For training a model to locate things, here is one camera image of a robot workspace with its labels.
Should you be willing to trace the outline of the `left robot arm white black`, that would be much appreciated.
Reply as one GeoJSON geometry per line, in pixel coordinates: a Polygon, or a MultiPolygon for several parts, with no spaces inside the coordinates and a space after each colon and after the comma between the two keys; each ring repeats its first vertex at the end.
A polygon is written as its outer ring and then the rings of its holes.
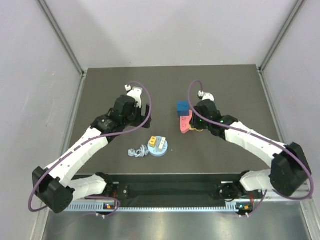
{"type": "Polygon", "coordinates": [[[32,172],[32,196],[37,196],[46,207],[58,214],[72,201],[91,195],[109,198],[114,191],[104,174],[94,174],[74,180],[75,174],[99,150],[106,147],[115,137],[127,133],[127,127],[136,131],[149,128],[151,104],[146,105],[142,115],[142,89],[133,88],[116,99],[107,114],[97,117],[84,135],[59,159],[46,168],[37,167],[32,172]]]}

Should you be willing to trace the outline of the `light blue round socket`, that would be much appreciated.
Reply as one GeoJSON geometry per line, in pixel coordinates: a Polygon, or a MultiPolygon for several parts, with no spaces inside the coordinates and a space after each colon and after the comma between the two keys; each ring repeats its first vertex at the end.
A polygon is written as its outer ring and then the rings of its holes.
{"type": "Polygon", "coordinates": [[[168,147],[168,141],[163,136],[152,136],[147,144],[149,154],[154,157],[162,157],[163,155],[165,155],[168,147]]]}

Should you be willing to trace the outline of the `blue cube plug adapter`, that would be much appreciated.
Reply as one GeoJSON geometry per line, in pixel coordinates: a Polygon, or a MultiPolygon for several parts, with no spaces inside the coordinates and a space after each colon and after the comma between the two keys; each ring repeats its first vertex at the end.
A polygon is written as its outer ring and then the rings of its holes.
{"type": "Polygon", "coordinates": [[[187,117],[190,115],[190,107],[188,101],[177,102],[177,114],[179,117],[187,117]]]}

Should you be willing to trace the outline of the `pink triangular power strip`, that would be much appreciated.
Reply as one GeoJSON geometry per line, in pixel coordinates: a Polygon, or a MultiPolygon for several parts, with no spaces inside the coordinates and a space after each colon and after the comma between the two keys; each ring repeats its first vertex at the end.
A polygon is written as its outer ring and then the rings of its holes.
{"type": "Polygon", "coordinates": [[[186,134],[190,130],[190,120],[192,119],[193,112],[189,110],[188,116],[180,117],[180,131],[182,134],[186,134]]]}

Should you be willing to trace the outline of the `white square charger plug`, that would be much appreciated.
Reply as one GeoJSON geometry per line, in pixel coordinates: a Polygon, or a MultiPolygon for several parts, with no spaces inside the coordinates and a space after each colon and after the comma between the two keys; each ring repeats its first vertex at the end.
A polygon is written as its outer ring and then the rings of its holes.
{"type": "Polygon", "coordinates": [[[159,139],[159,145],[158,145],[158,150],[159,150],[160,152],[162,152],[162,151],[164,150],[165,144],[166,144],[166,138],[165,138],[165,137],[161,137],[161,138],[159,139]]]}

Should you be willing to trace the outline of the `yellow plug adapter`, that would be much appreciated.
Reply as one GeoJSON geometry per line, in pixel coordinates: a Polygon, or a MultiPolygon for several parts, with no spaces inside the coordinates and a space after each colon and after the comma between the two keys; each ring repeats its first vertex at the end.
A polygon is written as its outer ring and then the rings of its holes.
{"type": "Polygon", "coordinates": [[[149,142],[148,142],[149,146],[151,148],[155,148],[156,145],[157,145],[157,137],[156,136],[152,136],[150,139],[149,139],[149,142]]]}

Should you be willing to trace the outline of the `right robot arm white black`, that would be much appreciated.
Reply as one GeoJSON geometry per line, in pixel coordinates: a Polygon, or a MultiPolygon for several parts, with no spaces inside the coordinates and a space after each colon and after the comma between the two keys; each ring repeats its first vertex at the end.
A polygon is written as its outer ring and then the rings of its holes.
{"type": "Polygon", "coordinates": [[[247,128],[238,119],[221,115],[214,100],[207,96],[194,106],[190,125],[197,130],[209,130],[213,136],[243,148],[268,166],[267,170],[247,170],[239,175],[233,185],[233,192],[239,198],[256,190],[272,190],[290,198],[311,176],[299,144],[272,141],[247,128]]]}

